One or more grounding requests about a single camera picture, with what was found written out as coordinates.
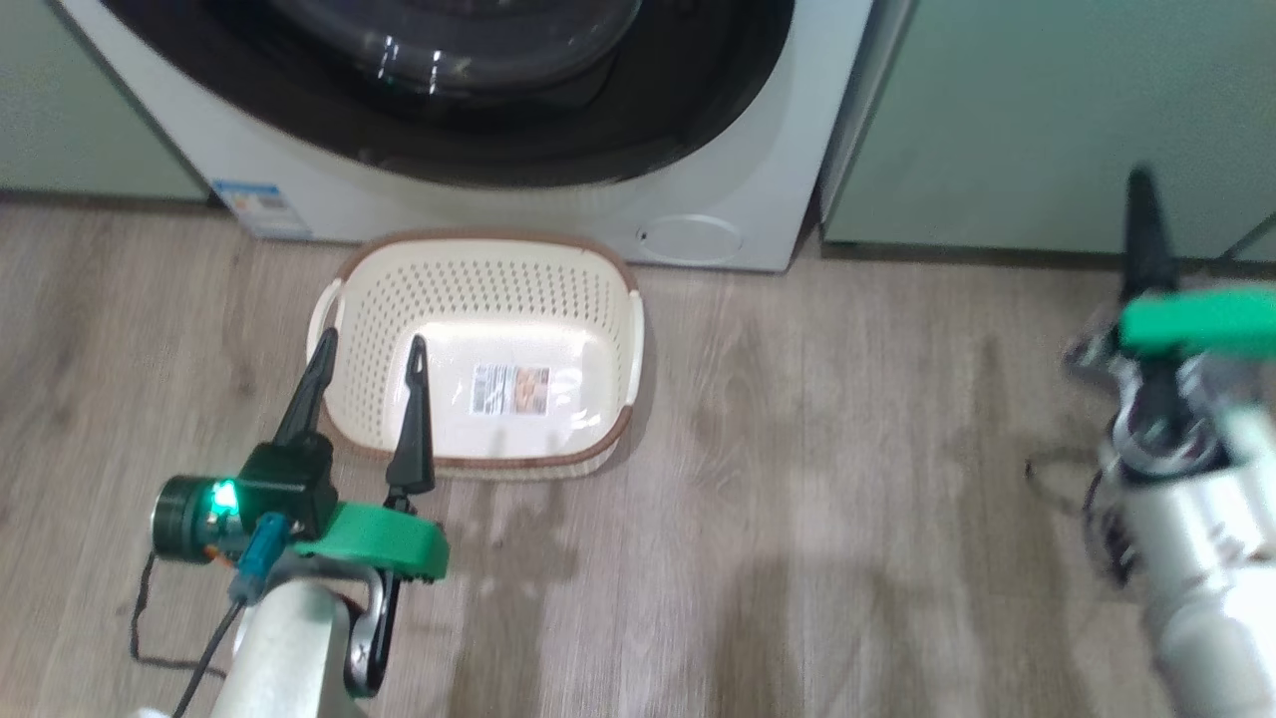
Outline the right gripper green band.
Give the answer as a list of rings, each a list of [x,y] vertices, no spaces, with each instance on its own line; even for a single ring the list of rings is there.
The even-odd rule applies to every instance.
[[[1116,397],[1111,450],[1125,482],[1239,467],[1266,423],[1258,365],[1276,360],[1276,289],[1179,289],[1150,167],[1125,182],[1122,306],[1065,349],[1065,371]]]

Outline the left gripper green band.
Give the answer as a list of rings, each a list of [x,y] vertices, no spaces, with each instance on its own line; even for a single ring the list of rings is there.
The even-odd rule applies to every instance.
[[[322,400],[336,371],[337,328],[325,328],[291,397],[272,443],[287,446],[316,432]],[[411,497],[435,487],[433,403],[427,341],[413,335],[404,385],[410,395],[387,468],[387,505],[342,502],[324,536],[297,541],[295,553],[324,568],[352,568],[370,580],[371,603],[350,635],[347,686],[355,698],[374,698],[387,677],[402,587],[441,582],[450,568],[450,542],[436,523],[421,519]]]

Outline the pale green cabinet door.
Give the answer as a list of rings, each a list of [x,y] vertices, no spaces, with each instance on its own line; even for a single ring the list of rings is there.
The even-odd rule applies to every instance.
[[[1238,260],[1258,260],[1259,254],[1271,253],[1265,244],[1276,242],[1276,210],[1248,230],[1230,249],[1229,255]]]

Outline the paper label in basket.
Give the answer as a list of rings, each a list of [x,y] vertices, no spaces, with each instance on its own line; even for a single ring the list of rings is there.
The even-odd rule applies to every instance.
[[[533,365],[478,363],[473,367],[471,414],[547,414],[553,372]]]

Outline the cream perforated laundry basket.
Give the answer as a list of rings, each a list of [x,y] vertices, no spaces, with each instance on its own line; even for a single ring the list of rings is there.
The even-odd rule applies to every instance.
[[[635,412],[644,304],[609,247],[524,230],[403,231],[361,247],[314,305],[306,349],[339,333],[323,420],[379,459],[398,444],[413,335],[427,341],[435,471],[544,482],[601,469]],[[478,363],[551,369],[547,414],[471,414]]]

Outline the white front-load washing machine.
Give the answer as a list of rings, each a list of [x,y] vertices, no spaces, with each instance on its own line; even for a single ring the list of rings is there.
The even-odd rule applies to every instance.
[[[570,233],[628,261],[674,265],[648,258],[637,230],[662,216],[702,214],[738,227],[743,247],[722,265],[686,267],[760,272],[792,261],[873,9],[873,0],[795,0],[792,31],[760,94],[678,163],[619,182],[530,189],[396,176],[315,149],[182,77],[101,0],[50,1],[209,189],[214,180],[274,182],[313,231],[309,240],[501,226]]]

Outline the pale green cabinet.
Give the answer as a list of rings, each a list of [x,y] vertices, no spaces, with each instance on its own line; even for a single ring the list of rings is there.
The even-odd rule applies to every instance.
[[[0,191],[209,196],[50,0],[0,0]]]
[[[1276,0],[873,0],[823,237],[1114,253],[1134,167],[1184,258],[1276,242]]]

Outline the blue energy label sticker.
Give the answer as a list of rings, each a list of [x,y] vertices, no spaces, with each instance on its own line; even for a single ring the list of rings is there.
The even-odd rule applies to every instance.
[[[214,179],[211,189],[242,227],[259,238],[313,238],[313,231],[274,182]]]

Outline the round washer filter cover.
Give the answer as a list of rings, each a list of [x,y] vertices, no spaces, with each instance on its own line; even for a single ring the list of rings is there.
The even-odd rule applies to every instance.
[[[738,227],[702,214],[658,217],[642,224],[635,237],[648,258],[674,265],[722,265],[744,242]]]

